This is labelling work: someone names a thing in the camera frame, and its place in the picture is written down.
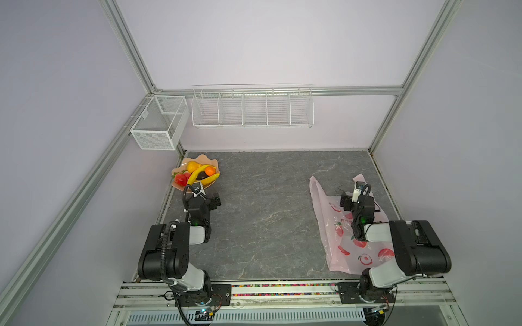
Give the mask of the yellow banana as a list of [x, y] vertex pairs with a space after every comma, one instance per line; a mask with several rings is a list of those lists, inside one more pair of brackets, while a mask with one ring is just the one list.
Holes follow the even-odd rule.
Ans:
[[207, 188], [207, 187], [211, 186], [219, 177], [220, 177], [220, 173], [216, 173], [215, 175], [208, 177], [204, 180], [201, 180], [199, 182], [202, 183], [204, 188]]
[[210, 164], [202, 165], [200, 168], [198, 168], [196, 171], [194, 171], [194, 172], [190, 175], [190, 177], [188, 178], [188, 183], [187, 183], [187, 184], [188, 184], [188, 185], [192, 185], [192, 184], [195, 182], [195, 180], [196, 180], [198, 174], [199, 174], [200, 172], [203, 172], [203, 171], [205, 170], [205, 168], [206, 168], [207, 166], [209, 166], [209, 165], [210, 165]]

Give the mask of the pink plastic bag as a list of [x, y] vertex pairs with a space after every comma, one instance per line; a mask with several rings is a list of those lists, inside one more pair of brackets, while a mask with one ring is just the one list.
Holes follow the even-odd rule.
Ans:
[[329, 270], [360, 275], [395, 258], [391, 243], [355, 239], [352, 213], [341, 208], [339, 196], [327, 196], [315, 177], [309, 180], [309, 191]]

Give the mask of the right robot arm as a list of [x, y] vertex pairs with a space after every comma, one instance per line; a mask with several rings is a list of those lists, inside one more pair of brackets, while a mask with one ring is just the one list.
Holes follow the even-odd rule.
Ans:
[[373, 302], [394, 286], [416, 277], [432, 277], [451, 270], [451, 258], [426, 220], [376, 222], [375, 200], [369, 194], [342, 195], [341, 208], [352, 213], [354, 239], [362, 243], [391, 243], [394, 255], [377, 267], [363, 270], [357, 293]]

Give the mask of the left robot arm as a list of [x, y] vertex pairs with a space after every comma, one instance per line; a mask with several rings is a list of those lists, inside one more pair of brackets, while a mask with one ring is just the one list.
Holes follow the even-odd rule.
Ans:
[[145, 240], [137, 272], [141, 279], [162, 281], [175, 295], [210, 297], [209, 275], [189, 261], [190, 247], [208, 243], [210, 212], [221, 205], [218, 194], [193, 196], [186, 204], [186, 221], [153, 225]]

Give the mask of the dark purple plum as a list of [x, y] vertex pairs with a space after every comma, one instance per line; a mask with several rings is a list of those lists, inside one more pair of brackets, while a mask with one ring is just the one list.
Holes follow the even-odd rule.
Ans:
[[204, 180], [206, 178], [208, 178], [208, 175], [205, 173], [205, 171], [203, 171], [203, 172], [200, 172], [198, 174], [197, 181], [201, 181], [201, 180]]

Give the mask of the large red strawberry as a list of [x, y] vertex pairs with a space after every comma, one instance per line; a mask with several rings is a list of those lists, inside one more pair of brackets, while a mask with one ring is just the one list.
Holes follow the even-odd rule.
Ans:
[[173, 180], [174, 180], [175, 184], [177, 184], [178, 186], [181, 186], [181, 187], [185, 187], [188, 183], [188, 178], [184, 173], [177, 173], [173, 177]]

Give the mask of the orange fruit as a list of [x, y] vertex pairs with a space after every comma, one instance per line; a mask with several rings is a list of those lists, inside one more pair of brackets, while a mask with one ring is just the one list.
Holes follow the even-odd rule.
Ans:
[[207, 175], [208, 177], [211, 177], [216, 174], [217, 170], [215, 167], [209, 165], [205, 168], [204, 172], [205, 172], [205, 175]]

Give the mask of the yellow lemon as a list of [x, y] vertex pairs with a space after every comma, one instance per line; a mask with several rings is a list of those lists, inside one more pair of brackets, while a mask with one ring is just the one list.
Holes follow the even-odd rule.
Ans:
[[196, 171], [198, 168], [201, 167], [201, 164], [196, 162], [196, 161], [190, 161], [187, 163], [186, 165], [186, 170], [189, 172], [189, 173], [193, 173], [194, 171]]

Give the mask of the pink wavy fruit plate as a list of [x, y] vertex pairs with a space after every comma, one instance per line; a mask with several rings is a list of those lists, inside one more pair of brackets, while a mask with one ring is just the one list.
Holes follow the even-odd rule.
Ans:
[[171, 185], [180, 191], [187, 185], [195, 186], [201, 183], [204, 189], [212, 186], [220, 177], [217, 160], [211, 160], [206, 155], [195, 159], [185, 158], [178, 168], [171, 171]]

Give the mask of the small white mesh basket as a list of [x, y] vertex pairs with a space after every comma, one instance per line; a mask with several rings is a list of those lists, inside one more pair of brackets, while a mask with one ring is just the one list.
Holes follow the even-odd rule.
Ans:
[[175, 151], [189, 117], [184, 96], [153, 95], [130, 132], [142, 150]]

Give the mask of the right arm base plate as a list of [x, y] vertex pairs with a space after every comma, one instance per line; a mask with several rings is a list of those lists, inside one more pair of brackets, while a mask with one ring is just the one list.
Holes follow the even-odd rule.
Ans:
[[334, 290], [342, 304], [392, 304], [396, 301], [392, 288], [375, 288], [359, 282], [339, 282]]

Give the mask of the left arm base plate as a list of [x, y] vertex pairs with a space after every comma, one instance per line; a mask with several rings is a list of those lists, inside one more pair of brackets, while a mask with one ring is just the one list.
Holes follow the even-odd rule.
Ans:
[[182, 307], [229, 306], [231, 299], [230, 283], [205, 285], [201, 290], [182, 293], [178, 297]]

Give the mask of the aluminium mounting rail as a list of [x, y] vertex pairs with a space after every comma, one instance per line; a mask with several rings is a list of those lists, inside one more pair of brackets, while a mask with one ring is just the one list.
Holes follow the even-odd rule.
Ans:
[[354, 279], [224, 281], [206, 304], [182, 300], [179, 310], [162, 283], [125, 283], [108, 325], [467, 325], [442, 278], [420, 278], [373, 302], [341, 292]]

